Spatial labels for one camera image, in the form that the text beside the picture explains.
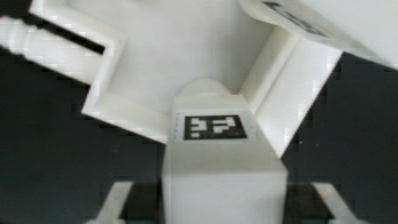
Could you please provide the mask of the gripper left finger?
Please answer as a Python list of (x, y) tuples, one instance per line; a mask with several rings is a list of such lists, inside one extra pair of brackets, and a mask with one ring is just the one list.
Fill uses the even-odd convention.
[(158, 185), (116, 182), (98, 215), (84, 224), (158, 224)]

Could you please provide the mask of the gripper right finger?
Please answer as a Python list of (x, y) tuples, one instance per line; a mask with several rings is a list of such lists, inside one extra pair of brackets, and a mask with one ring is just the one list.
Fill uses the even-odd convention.
[(359, 224), (331, 183), (288, 185), (286, 224)]

